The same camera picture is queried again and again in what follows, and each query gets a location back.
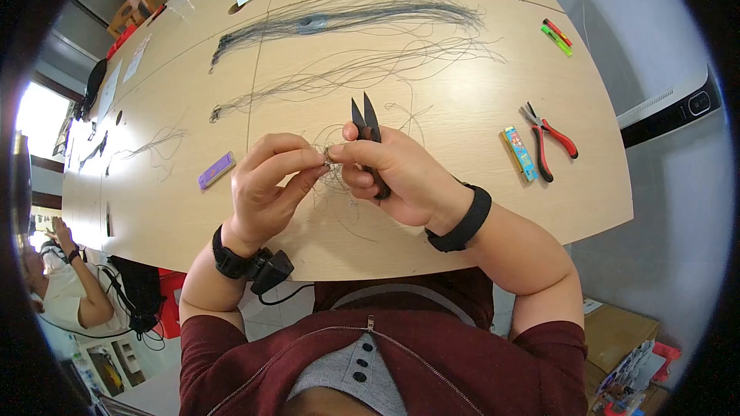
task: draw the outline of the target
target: wooden chair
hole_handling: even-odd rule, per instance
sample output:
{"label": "wooden chair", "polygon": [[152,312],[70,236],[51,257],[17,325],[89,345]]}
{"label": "wooden chair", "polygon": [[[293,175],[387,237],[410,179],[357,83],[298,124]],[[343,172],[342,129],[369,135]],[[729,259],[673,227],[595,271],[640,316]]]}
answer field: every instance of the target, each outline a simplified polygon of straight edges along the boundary
{"label": "wooden chair", "polygon": [[121,36],[121,27],[127,28],[132,24],[140,26],[156,9],[152,0],[127,0],[110,21],[108,32],[118,39]]}

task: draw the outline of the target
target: white shirt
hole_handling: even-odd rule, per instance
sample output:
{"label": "white shirt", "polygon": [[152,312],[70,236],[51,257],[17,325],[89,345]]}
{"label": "white shirt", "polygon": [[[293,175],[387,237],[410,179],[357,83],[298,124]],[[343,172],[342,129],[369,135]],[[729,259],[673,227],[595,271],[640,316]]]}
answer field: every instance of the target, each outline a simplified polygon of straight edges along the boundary
{"label": "white shirt", "polygon": [[100,263],[100,254],[96,251],[88,248],[85,253],[87,254],[85,265],[90,273],[98,279],[103,291],[107,291],[108,299],[113,305],[113,318],[104,324],[87,329],[80,325],[78,317],[80,299],[87,298],[87,293],[72,265],[64,265],[62,268],[49,273],[49,286],[44,296],[44,318],[62,328],[91,336],[123,332],[129,327],[129,316],[123,303],[118,301],[116,289],[110,286],[110,278],[96,265],[100,264],[106,267],[114,275],[117,275],[118,271],[108,262]]}

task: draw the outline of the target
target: zipper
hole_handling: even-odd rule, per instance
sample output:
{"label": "zipper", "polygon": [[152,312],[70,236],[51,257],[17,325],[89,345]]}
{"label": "zipper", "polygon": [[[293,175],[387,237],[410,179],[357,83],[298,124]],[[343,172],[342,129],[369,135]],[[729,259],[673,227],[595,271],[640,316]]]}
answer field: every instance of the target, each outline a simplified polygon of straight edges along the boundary
{"label": "zipper", "polygon": [[416,352],[414,352],[413,350],[411,350],[409,347],[406,347],[401,342],[396,341],[395,339],[393,339],[393,337],[387,336],[387,335],[383,334],[382,332],[376,331],[375,330],[375,316],[374,315],[368,315],[368,323],[367,323],[367,326],[365,328],[353,327],[353,326],[330,326],[330,327],[325,327],[325,328],[317,329],[315,331],[311,331],[311,332],[309,332],[307,334],[302,335],[301,337],[298,337],[297,339],[292,340],[288,345],[286,345],[285,347],[282,347],[282,349],[278,353],[276,353],[275,355],[271,356],[271,358],[264,365],[262,365],[262,367],[260,367],[249,379],[247,379],[244,384],[238,386],[236,388],[236,390],[234,390],[234,392],[228,394],[225,397],[225,399],[223,399],[216,406],[214,406],[213,409],[208,412],[208,415],[207,416],[213,416],[213,414],[215,412],[217,412],[220,407],[222,407],[227,401],[231,400],[237,393],[239,393],[242,390],[244,390],[244,388],[247,387],[249,384],[251,384],[254,381],[254,379],[256,379],[257,376],[260,375],[260,373],[262,373],[265,370],[265,368],[267,368],[267,366],[269,366],[270,364],[274,363],[280,356],[282,356],[282,354],[287,349],[289,349],[290,347],[292,347],[294,344],[296,344],[297,342],[301,341],[302,339],[304,339],[306,337],[309,337],[310,335],[318,334],[319,332],[330,331],[332,329],[344,329],[344,330],[351,330],[351,331],[367,331],[367,332],[370,332],[371,334],[374,334],[374,335],[376,335],[378,337],[382,337],[383,339],[387,340],[391,344],[395,345],[396,347],[399,347],[401,350],[403,350],[404,352],[408,353],[410,356],[412,356],[412,357],[416,358],[417,360],[419,360],[421,362],[421,364],[423,364],[424,366],[426,366],[426,368],[429,369],[435,376],[439,377],[439,379],[443,383],[447,384],[452,390],[454,390],[454,392],[456,394],[458,394],[477,414],[479,414],[480,416],[484,416],[483,411],[480,411],[480,409],[475,405],[475,403],[473,403],[470,400],[470,398],[468,398],[468,396],[463,393],[462,390],[458,389],[458,387],[455,384],[452,384],[450,382],[450,380],[447,377],[445,377],[444,374],[442,374],[439,371],[437,371],[437,369],[434,368],[432,365],[430,365],[429,362],[427,362],[427,360],[424,360],[423,358],[421,358],[421,356],[419,356],[419,354],[417,354]]}

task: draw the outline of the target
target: forearm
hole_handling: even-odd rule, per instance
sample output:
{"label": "forearm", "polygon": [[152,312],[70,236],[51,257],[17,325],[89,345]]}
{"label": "forearm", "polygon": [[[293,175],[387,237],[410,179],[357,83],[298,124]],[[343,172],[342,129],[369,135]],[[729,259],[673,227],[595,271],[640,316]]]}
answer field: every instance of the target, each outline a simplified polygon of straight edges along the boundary
{"label": "forearm", "polygon": [[82,287],[85,289],[87,300],[95,307],[99,307],[101,309],[105,309],[107,312],[113,313],[113,305],[110,303],[110,299],[108,299],[105,291],[103,291],[103,287],[100,285],[98,279],[90,273],[87,265],[82,262],[82,258],[77,256],[74,260],[70,261],[69,264],[75,269],[80,282],[82,282]]}
{"label": "forearm", "polygon": [[[235,250],[238,243],[233,241],[229,232],[229,222],[230,219],[224,222],[224,226],[222,226],[221,241],[224,246]],[[252,249],[243,248],[239,252],[247,254],[252,252]],[[195,257],[190,266],[180,298],[193,307],[202,310],[232,312],[237,309],[239,301],[244,295],[245,285],[244,278],[234,280],[222,275],[216,269],[216,260],[213,257],[213,249],[209,242]]]}
{"label": "forearm", "polygon": [[463,254],[516,295],[540,292],[575,272],[568,253],[550,233],[495,203]]}

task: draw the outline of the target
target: bright window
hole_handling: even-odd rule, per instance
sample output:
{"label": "bright window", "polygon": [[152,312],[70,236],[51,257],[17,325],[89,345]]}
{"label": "bright window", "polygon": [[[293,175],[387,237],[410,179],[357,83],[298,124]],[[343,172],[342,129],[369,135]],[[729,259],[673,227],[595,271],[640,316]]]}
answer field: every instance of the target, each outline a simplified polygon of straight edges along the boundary
{"label": "bright window", "polygon": [[28,137],[33,156],[64,162],[61,154],[52,156],[52,152],[68,108],[68,99],[34,82],[28,84],[15,129]]}

